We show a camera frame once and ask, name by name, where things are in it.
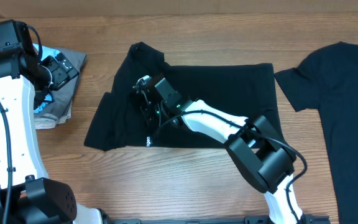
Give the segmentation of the black polo shirt Sydrogen logo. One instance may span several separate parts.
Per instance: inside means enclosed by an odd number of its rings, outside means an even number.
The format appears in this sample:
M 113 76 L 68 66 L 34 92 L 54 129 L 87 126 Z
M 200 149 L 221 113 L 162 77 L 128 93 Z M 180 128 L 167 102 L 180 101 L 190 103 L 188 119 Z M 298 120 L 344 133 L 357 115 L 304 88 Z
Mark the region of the black polo shirt Sydrogen logo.
M 213 108 L 236 116 L 265 116 L 282 131 L 277 108 L 273 66 L 270 63 L 235 66 L 173 66 L 164 54 L 139 42 L 132 45 L 117 71 L 112 90 L 96 110 L 84 145 L 102 151 L 125 146 L 220 148 L 214 139 L 182 128 L 164 126 L 157 139 L 138 106 L 130 101 L 136 81 L 164 74 L 179 93 L 203 100 Z

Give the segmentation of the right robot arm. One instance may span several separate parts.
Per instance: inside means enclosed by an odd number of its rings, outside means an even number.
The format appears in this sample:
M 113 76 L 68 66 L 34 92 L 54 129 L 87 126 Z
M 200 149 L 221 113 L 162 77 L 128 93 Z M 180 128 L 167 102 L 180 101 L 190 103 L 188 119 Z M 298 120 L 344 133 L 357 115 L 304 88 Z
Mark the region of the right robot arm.
M 214 139 L 226 149 L 241 176 L 263 193 L 268 222 L 305 223 L 293 191 L 297 179 L 293 163 L 302 155 L 280 137 L 265 116 L 249 119 L 219 111 L 203 100 L 181 94 L 163 75 L 138 79 L 130 99 L 153 133 L 149 144 L 169 124 Z

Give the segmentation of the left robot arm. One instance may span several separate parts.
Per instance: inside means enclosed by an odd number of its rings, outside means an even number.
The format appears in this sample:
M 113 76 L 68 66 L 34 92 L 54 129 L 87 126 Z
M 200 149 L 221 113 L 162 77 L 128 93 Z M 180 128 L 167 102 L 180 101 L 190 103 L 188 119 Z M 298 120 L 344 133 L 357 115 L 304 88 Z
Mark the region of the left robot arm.
M 0 223 L 109 223 L 99 208 L 76 201 L 68 184 L 51 180 L 37 140 L 34 110 L 63 88 L 72 96 L 86 55 L 0 48 Z

